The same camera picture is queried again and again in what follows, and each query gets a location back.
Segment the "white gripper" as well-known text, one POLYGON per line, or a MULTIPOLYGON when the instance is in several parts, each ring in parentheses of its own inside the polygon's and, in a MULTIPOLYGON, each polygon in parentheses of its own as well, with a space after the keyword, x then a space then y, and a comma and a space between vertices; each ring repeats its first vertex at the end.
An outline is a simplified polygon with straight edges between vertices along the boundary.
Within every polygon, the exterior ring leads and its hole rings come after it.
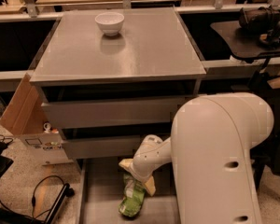
POLYGON ((147 193, 153 196, 156 192, 153 172, 171 161, 171 138, 162 140, 150 134, 144 138, 133 159, 123 159, 119 166, 143 182, 147 193))

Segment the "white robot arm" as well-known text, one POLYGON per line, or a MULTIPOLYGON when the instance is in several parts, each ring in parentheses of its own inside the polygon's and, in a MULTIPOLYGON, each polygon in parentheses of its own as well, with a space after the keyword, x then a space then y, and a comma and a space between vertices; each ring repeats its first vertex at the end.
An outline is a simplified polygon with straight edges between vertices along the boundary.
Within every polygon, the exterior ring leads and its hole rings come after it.
POLYGON ((199 96, 178 109, 168 139, 147 136, 119 166, 154 194, 153 172, 171 163, 181 224, 262 224, 250 149, 273 123, 253 93, 199 96))

